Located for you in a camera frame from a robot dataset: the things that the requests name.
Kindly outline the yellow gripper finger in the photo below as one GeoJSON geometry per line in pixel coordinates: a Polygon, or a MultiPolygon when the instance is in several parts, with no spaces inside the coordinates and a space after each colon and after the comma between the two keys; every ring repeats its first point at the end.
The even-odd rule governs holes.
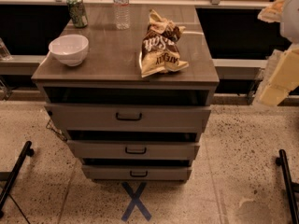
{"type": "Polygon", "coordinates": [[[258,14],[260,21],[281,22],[285,0],[275,0],[270,6],[263,8],[258,14]]]}
{"type": "Polygon", "coordinates": [[[280,55],[278,65],[261,90],[258,102],[279,105],[299,86],[299,49],[288,49],[280,55]]]}

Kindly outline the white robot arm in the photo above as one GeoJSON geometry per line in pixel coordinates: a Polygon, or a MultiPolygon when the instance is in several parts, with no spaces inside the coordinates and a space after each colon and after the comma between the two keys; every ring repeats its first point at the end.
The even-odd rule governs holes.
{"type": "Polygon", "coordinates": [[[276,106],[299,87],[299,0],[276,0],[262,9],[258,19],[279,22],[280,35],[292,43],[284,51],[273,51],[254,98],[255,103],[276,106]]]}

